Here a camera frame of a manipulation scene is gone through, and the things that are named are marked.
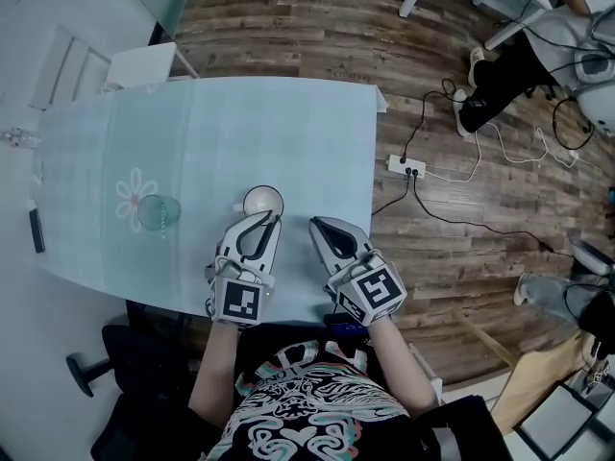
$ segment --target gray pants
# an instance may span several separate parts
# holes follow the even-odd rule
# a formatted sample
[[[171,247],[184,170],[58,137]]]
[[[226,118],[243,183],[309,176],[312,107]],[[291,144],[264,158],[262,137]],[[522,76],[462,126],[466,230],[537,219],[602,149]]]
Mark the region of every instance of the gray pants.
[[[582,281],[572,281],[549,275],[523,274],[519,279],[517,293],[529,303],[538,305],[545,311],[576,324],[583,309],[599,291],[596,287],[584,287],[578,284],[595,285],[600,280],[604,283],[603,278],[594,275],[587,275]],[[566,287],[569,288],[566,292],[566,301],[564,301]]]

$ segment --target sneaker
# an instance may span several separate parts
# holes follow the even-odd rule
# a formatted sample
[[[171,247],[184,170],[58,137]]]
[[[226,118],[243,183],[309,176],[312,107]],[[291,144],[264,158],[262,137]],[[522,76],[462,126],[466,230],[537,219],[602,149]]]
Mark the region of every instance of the sneaker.
[[[470,52],[470,72],[468,73],[468,84],[473,88],[477,88],[477,82],[474,80],[474,65],[481,60],[484,60],[482,48],[474,48]]]
[[[459,112],[461,111],[461,108],[463,107],[463,101],[465,101],[467,98],[468,96],[465,93],[465,90],[463,90],[462,88],[457,89],[455,91],[455,95],[453,96],[453,111],[455,112],[455,122],[457,123],[457,133],[459,133],[464,138],[470,135],[471,133],[468,132],[465,128],[463,128],[463,125],[461,125],[461,120],[459,119]]]
[[[519,277],[519,281],[517,282],[517,288],[515,289],[515,293],[512,296],[512,301],[515,303],[515,305],[521,305],[528,298],[526,292],[521,289],[521,284],[528,276],[529,273],[523,273]]]

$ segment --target plaid tablecloth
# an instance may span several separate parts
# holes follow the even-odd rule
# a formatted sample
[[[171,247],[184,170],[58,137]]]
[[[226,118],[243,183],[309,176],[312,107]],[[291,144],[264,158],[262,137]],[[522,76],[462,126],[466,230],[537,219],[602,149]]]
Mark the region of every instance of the plaid tablecloth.
[[[270,184],[284,214],[266,321],[319,321],[331,302],[308,219],[339,217],[369,232],[384,109],[371,85],[287,78],[171,82],[50,109],[37,151],[47,248],[39,265],[123,299],[204,315],[204,268],[240,218],[233,205]],[[182,204],[164,238],[136,218],[151,193]]]

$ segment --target black pants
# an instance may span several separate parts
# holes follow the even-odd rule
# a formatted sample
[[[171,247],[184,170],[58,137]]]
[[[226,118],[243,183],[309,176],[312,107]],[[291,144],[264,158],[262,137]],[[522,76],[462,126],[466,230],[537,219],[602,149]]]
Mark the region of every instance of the black pants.
[[[530,87],[557,84],[523,33],[497,60],[479,61],[474,67],[474,80],[477,89],[459,112],[461,125],[468,132],[475,132]]]

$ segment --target power outlet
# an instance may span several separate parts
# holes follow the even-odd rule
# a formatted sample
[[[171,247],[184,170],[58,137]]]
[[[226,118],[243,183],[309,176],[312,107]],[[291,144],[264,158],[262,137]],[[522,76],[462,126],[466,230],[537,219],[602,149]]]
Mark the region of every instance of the power outlet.
[[[389,156],[386,161],[386,169],[392,173],[401,174],[402,176],[406,176],[407,170],[410,170],[410,173],[416,169],[419,172],[417,178],[422,180],[425,177],[425,162],[421,162],[420,160],[413,160],[411,158],[406,158],[406,162],[402,163],[402,158],[399,156]]]

